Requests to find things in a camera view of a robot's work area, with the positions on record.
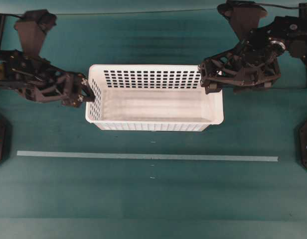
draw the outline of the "white tape strip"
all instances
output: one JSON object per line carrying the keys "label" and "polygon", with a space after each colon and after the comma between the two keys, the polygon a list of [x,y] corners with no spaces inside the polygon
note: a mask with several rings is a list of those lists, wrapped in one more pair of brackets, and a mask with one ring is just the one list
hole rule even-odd
{"label": "white tape strip", "polygon": [[59,158],[161,159],[161,160],[211,160],[211,161],[260,161],[260,162],[278,161],[278,157],[276,156],[75,153],[75,152],[44,152],[44,151],[17,151],[17,155],[30,156],[30,157],[59,157]]}

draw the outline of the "cable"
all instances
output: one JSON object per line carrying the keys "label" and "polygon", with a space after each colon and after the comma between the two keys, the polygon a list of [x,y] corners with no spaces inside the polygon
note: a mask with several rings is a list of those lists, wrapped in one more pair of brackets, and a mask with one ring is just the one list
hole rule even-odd
{"label": "cable", "polygon": [[[153,11],[130,11],[130,12],[73,12],[73,13],[55,13],[57,16],[71,16],[71,15],[115,15],[115,14],[137,14],[137,13],[165,13],[165,12],[185,12],[185,11],[204,11],[204,10],[217,10],[217,8],[197,8],[197,9],[176,9],[176,10],[153,10]],[[0,15],[6,16],[14,16],[18,18],[23,18],[22,13],[16,14],[7,14],[7,13],[0,13]]]}
{"label": "cable", "polygon": [[290,9],[290,10],[293,10],[293,9],[307,9],[307,6],[282,6],[282,5],[269,4],[269,3],[255,3],[255,5],[259,5],[259,6],[272,6],[272,7],[279,7],[279,8]]}
{"label": "cable", "polygon": [[17,17],[17,18],[23,18],[19,15],[16,15],[16,14],[9,14],[9,13],[0,13],[0,15],[3,15],[3,16],[13,16],[13,17]]}

